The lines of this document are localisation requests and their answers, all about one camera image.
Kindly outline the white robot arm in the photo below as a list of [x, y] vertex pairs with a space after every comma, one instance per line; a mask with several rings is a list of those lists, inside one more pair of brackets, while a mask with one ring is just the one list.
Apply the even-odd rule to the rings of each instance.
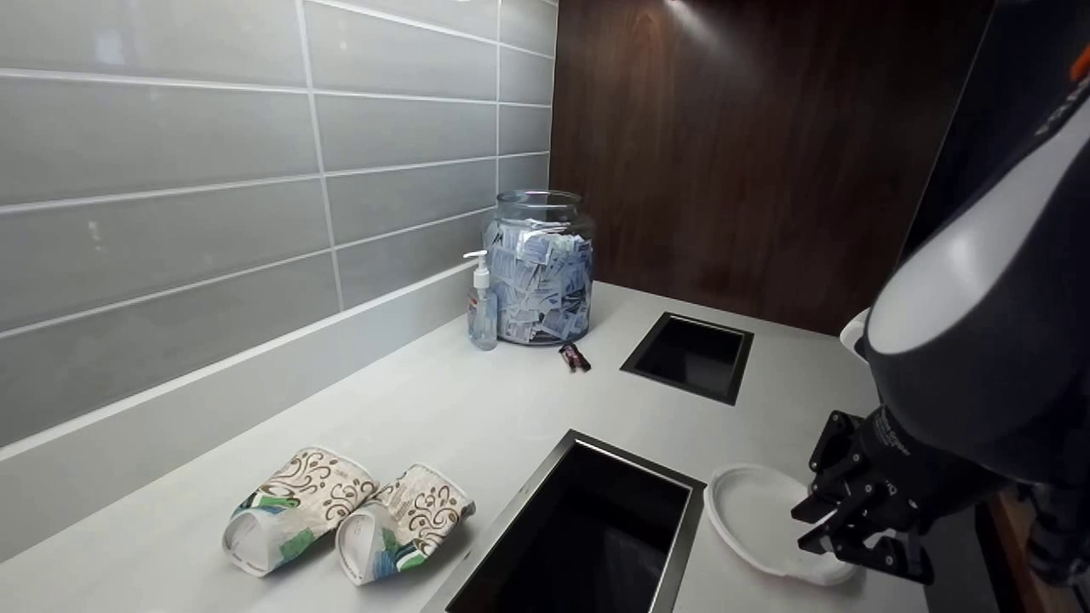
[[1012, 149], [856, 312], [840, 339], [878, 404], [836, 412], [790, 506], [797, 546], [929, 583], [921, 539], [1024, 487], [1029, 567], [1090, 564], [1090, 74], [1086, 0], [1029, 0], [991, 61]]

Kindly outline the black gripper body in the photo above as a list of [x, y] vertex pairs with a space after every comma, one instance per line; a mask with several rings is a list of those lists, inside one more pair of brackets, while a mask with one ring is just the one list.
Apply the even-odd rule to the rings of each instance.
[[797, 546], [921, 584], [933, 583], [922, 533], [1000, 487], [991, 471], [902, 436], [886, 407], [830, 412], [809, 465], [813, 479], [790, 506], [809, 525]]

